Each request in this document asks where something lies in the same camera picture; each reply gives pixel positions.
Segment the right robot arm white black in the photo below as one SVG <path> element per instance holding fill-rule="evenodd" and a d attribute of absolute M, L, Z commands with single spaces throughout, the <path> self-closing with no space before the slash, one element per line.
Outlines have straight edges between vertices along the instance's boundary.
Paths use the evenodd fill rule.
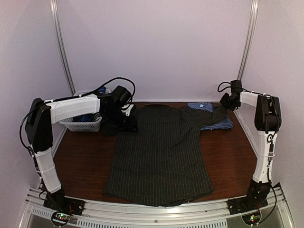
<path fill-rule="evenodd" d="M 271 172 L 275 156 L 275 143 L 282 124 L 279 98 L 254 92 L 225 93 L 220 103 L 234 111 L 241 105 L 255 108 L 254 124 L 257 130 L 259 146 L 255 172 L 250 181 L 247 196 L 243 204 L 246 209 L 254 209 L 271 189 Z"/>

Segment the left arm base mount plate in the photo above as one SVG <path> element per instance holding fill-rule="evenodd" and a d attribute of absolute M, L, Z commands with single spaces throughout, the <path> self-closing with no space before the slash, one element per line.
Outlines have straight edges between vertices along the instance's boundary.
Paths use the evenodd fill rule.
<path fill-rule="evenodd" d="M 79 199 L 46 196 L 43 206 L 52 210 L 62 211 L 66 214 L 81 216 L 83 213 L 84 204 L 85 202 Z"/>

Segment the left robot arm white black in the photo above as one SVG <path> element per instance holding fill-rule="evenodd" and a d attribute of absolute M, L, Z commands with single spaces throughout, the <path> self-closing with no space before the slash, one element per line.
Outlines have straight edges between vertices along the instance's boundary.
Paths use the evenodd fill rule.
<path fill-rule="evenodd" d="M 47 101 L 36 98 L 33 101 L 29 113 L 22 122 L 29 142 L 27 149 L 37 163 L 38 174 L 47 192 L 52 194 L 49 202 L 58 211 L 64 211 L 68 207 L 68 200 L 58 193 L 62 187 L 52 157 L 52 126 L 68 118 L 100 113 L 114 122 L 119 130 L 136 133 L 136 117 L 123 112 L 131 99 L 131 93 L 122 92 L 105 95 L 88 93 Z"/>

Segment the black pinstriped long sleeve shirt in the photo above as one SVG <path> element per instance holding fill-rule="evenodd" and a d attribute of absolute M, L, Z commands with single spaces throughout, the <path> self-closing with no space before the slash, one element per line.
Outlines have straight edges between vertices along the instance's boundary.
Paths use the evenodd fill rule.
<path fill-rule="evenodd" d="M 116 139 L 105 196 L 148 206 L 177 206 L 210 195 L 200 127 L 189 107 L 147 105 L 134 112 L 138 132 Z"/>

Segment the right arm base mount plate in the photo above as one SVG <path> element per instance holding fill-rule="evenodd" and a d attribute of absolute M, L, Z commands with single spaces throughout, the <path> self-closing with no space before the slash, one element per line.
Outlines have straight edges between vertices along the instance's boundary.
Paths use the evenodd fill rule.
<path fill-rule="evenodd" d="M 230 215 L 245 213 L 252 210 L 258 210 L 261 207 L 265 207 L 268 205 L 266 199 L 261 202 L 255 202 L 249 199 L 249 197 L 244 196 L 241 198 L 229 198 L 227 200 L 228 210 Z"/>

